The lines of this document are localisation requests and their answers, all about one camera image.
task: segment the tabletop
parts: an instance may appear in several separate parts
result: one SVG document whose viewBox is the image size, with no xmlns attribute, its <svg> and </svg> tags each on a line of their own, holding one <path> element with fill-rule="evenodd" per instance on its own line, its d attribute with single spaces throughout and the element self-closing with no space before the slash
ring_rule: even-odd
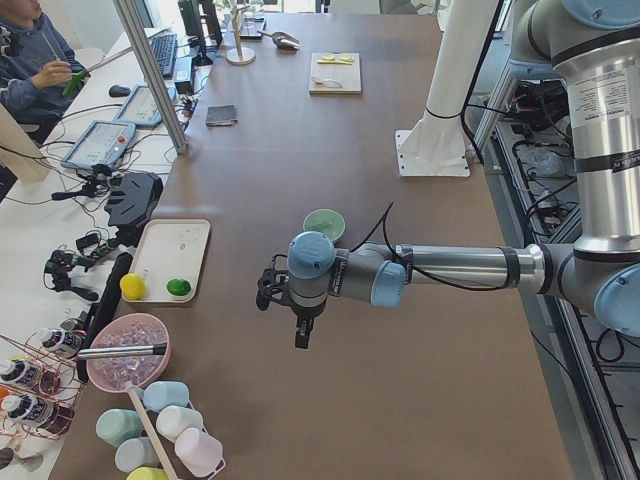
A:
<svg viewBox="0 0 640 480">
<path fill-rule="evenodd" d="M 162 378 L 189 386 L 222 442 L 220 478 L 572 478 L 517 291 L 410 285 L 393 310 L 330 297 L 308 351 L 293 346 L 288 309 L 256 308 L 262 269 L 316 208 L 343 214 L 343 248 L 391 201 L 392 243 L 503 243 L 480 166 L 465 179 L 397 172 L 394 135 L 423 114 L 435 19 L 274 14 L 268 30 L 302 48 L 246 41 L 256 60 L 242 67 L 221 49 L 155 212 L 211 223 L 196 297 L 119 307 L 167 325 Z M 309 94 L 311 55 L 322 52 L 359 53 L 361 94 Z M 207 127 L 207 107 L 228 104 L 238 123 Z M 131 408 L 126 395 L 85 389 L 50 478 L 123 478 L 95 435 L 113 407 Z"/>
</svg>

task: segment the white tray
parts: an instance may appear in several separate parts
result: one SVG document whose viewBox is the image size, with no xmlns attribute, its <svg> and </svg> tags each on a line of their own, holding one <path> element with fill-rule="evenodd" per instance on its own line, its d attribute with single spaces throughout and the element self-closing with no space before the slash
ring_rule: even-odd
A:
<svg viewBox="0 0 640 480">
<path fill-rule="evenodd" d="M 129 270 L 144 279 L 146 292 L 139 300 L 125 300 L 129 303 L 184 303 L 191 300 L 198 288 L 210 230 L 211 225 L 206 220 L 151 220 L 144 228 Z M 184 297 L 170 294 L 167 282 L 173 278 L 187 280 L 191 291 Z"/>
</svg>

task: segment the white bottle cap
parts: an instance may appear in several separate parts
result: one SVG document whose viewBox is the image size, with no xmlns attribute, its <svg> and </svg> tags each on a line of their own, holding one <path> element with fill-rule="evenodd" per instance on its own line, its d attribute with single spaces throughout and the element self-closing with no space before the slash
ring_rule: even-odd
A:
<svg viewBox="0 0 640 480">
<path fill-rule="evenodd" d="M 16 368 L 12 360 L 0 360 L 0 375 L 9 375 Z"/>
<path fill-rule="evenodd" d="M 11 412 L 20 406 L 20 397 L 17 395 L 7 395 L 2 399 L 2 410 L 5 412 Z"/>
<path fill-rule="evenodd" d="M 53 330 L 51 330 L 50 328 L 43 328 L 42 330 L 40 330 L 40 333 L 38 333 L 38 338 L 42 342 L 51 340 L 51 337 L 53 337 Z"/>
</svg>

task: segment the blue cup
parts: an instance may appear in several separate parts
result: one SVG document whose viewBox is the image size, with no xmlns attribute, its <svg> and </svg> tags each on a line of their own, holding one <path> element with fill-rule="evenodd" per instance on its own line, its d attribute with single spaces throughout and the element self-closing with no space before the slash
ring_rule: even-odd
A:
<svg viewBox="0 0 640 480">
<path fill-rule="evenodd" d="M 189 387 L 182 382 L 153 382 L 144 391 L 144 406 L 160 413 L 170 405 L 186 407 L 189 404 Z"/>
<path fill-rule="evenodd" d="M 125 441 L 142 434 L 142 421 L 133 410 L 112 408 L 98 418 L 96 434 L 109 445 L 118 448 Z"/>
</svg>

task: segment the wooden handle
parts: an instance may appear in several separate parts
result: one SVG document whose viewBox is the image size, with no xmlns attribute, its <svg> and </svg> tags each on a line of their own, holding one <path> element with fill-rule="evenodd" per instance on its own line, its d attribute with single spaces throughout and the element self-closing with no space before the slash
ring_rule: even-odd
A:
<svg viewBox="0 0 640 480">
<path fill-rule="evenodd" d="M 178 480 L 178 475 L 171 464 L 171 460 L 169 460 L 167 452 L 165 452 L 164 447 L 160 442 L 160 437 L 158 437 L 156 429 L 153 427 L 151 419 L 149 418 L 149 415 L 147 415 L 147 411 L 144 409 L 144 405 L 142 404 L 140 397 L 138 397 L 138 394 L 136 393 L 135 386 L 131 382 L 127 382 L 126 389 L 127 395 L 129 395 L 131 403 L 133 403 L 133 408 L 136 409 L 136 412 L 138 412 L 138 415 L 140 416 L 142 426 L 144 427 L 145 432 L 147 432 L 149 440 L 151 440 L 151 445 L 156 451 L 156 455 L 158 455 L 160 464 L 167 474 L 167 477 L 169 477 L 169 480 Z"/>
</svg>

